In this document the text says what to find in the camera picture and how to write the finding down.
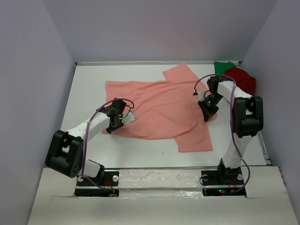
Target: gray wall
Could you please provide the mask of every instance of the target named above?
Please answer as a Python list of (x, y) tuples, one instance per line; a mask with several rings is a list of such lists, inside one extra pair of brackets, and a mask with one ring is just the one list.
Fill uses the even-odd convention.
[(300, 1), (279, 0), (242, 67), (264, 100), (262, 130), (272, 162), (282, 168), (300, 222)]
[(243, 60), (276, 0), (44, 0), (76, 62)]
[(74, 62), (41, 0), (0, 7), (0, 224), (25, 225)]

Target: green cloth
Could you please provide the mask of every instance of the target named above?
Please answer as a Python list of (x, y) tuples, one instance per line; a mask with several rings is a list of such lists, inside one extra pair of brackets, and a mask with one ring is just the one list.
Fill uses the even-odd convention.
[(215, 74), (224, 74), (224, 72), (232, 67), (236, 67), (232, 62), (215, 62)]

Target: red cloth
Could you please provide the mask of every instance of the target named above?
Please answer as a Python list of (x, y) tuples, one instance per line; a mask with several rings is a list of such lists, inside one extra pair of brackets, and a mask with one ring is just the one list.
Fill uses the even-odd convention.
[(249, 95), (254, 95), (256, 81), (245, 70), (237, 67), (232, 67), (224, 72), (225, 75), (233, 78), (236, 81), (236, 86), (241, 88)]

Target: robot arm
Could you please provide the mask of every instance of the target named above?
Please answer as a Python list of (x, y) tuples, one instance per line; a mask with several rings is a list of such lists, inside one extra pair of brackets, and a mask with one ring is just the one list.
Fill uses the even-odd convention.
[[(104, 107), (90, 122), (87, 119), (77, 127), (68, 131), (58, 130), (54, 133), (45, 165), (70, 178), (81, 173), (83, 162), (84, 137), (88, 123), (88, 140), (106, 129), (108, 133), (136, 120), (133, 109), (124, 112), (126, 102), (114, 101), (110, 106)], [(84, 176), (102, 180), (104, 177), (104, 166), (91, 160), (85, 161)]]
[[(231, 101), (234, 83), (228, 78), (219, 78), (212, 76), (207, 81), (210, 94), (204, 96), (205, 91), (197, 92), (200, 101), (198, 102), (203, 115), (204, 121), (207, 122), (217, 111), (217, 104), (225, 97), (228, 102)], [(233, 140), (228, 146), (227, 152), (222, 157), (217, 171), (208, 172), (210, 176), (203, 180), (203, 185), (214, 183), (222, 185), (229, 180), (235, 179), (241, 174), (241, 157), (251, 141), (252, 137), (263, 128), (263, 100), (261, 97), (253, 97), (239, 87), (235, 87), (233, 93), (233, 105), (231, 112), (232, 135), (240, 150), (237, 152)]]

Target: pink t-shirt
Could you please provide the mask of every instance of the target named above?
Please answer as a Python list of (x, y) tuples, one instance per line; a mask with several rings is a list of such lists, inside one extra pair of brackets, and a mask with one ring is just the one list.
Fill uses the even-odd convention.
[[(166, 81), (106, 82), (107, 101), (128, 98), (135, 103), (136, 121), (112, 132), (141, 139), (174, 138), (180, 152), (211, 151), (207, 124), (193, 88), (198, 77), (186, 64), (163, 72)], [(206, 90), (202, 82), (198, 89)]]

